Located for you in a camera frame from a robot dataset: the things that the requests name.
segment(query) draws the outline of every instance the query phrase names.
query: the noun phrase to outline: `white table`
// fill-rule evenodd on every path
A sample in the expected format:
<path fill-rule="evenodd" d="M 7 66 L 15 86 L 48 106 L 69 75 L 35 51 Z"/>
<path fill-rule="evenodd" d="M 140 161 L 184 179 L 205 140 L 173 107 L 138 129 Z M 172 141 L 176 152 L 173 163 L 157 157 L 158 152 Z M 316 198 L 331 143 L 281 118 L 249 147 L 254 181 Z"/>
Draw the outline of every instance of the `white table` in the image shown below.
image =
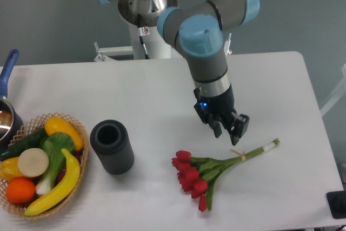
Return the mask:
<path fill-rule="evenodd" d="M 281 230 L 345 224 L 329 212 L 326 192 L 342 190 L 303 57 L 296 52 L 228 57 L 235 107 L 250 116 L 236 149 L 276 137 L 281 145 L 235 167 L 218 182 L 213 210 L 183 193 L 171 158 L 234 157 L 193 109 L 194 86 L 183 59 L 17 66 L 9 101 L 24 121 L 61 112 L 88 133 L 116 119 L 129 133 L 135 164 L 121 176 L 93 150 L 83 185 L 56 215 L 24 221 L 0 210 L 1 230 Z"/>

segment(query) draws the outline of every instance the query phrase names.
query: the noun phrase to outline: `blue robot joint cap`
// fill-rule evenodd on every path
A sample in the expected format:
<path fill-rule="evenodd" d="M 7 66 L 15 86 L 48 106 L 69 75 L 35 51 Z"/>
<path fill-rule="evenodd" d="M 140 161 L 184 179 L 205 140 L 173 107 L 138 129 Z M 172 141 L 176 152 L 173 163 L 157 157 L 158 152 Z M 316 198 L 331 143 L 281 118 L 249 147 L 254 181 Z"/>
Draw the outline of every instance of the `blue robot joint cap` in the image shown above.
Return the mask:
<path fill-rule="evenodd" d="M 179 40 L 185 52 L 198 58 L 216 54 L 223 45 L 218 21 L 211 15 L 196 15 L 186 19 L 179 28 Z"/>

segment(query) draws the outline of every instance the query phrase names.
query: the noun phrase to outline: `tulip bouquet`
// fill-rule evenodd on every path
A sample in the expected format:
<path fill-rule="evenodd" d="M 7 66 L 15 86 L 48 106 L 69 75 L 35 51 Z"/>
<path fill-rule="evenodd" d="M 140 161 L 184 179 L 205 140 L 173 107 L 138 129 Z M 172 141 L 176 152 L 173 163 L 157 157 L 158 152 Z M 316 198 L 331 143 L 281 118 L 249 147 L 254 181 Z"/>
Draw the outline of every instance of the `tulip bouquet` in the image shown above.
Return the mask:
<path fill-rule="evenodd" d="M 172 164 L 179 171 L 177 175 L 183 190 L 191 192 L 193 199 L 199 198 L 198 209 L 203 212 L 207 209 L 211 210 L 215 182 L 225 170 L 268 151 L 279 143 L 279 139 L 275 139 L 265 146 L 242 154 L 231 149 L 239 156 L 227 160 L 192 157 L 189 151 L 181 150 L 176 153 L 177 157 L 172 158 Z"/>

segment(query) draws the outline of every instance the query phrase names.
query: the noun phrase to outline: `bok choy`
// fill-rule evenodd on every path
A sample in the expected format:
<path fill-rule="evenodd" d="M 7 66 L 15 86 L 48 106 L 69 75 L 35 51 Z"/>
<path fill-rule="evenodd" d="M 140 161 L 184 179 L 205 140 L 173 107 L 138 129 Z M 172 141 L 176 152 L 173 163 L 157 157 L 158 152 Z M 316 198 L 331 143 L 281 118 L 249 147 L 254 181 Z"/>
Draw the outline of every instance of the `bok choy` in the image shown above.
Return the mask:
<path fill-rule="evenodd" d="M 74 152 L 74 142 L 65 133 L 54 133 L 49 136 L 39 148 L 44 150 L 49 158 L 49 166 L 36 185 L 36 193 L 42 196 L 48 193 L 55 186 L 55 181 L 65 167 L 65 156 L 61 149 L 66 148 L 70 153 Z"/>

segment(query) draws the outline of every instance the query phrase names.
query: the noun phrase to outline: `gray floor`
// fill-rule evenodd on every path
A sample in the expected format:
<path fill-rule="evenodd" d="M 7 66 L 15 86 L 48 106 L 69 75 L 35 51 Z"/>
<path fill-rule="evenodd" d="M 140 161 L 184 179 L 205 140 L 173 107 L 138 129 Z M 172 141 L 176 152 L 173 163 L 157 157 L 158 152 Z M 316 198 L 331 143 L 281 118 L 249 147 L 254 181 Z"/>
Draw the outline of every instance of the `gray floor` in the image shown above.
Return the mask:
<path fill-rule="evenodd" d="M 179 0 L 187 8 L 204 0 Z M 0 66 L 10 49 L 19 65 L 91 62 L 100 47 L 130 45 L 117 3 L 96 0 L 0 0 Z M 232 31 L 234 54 L 298 51 L 318 104 L 342 78 L 346 0 L 261 0 L 256 20 Z M 336 162 L 346 161 L 346 97 L 324 117 Z"/>

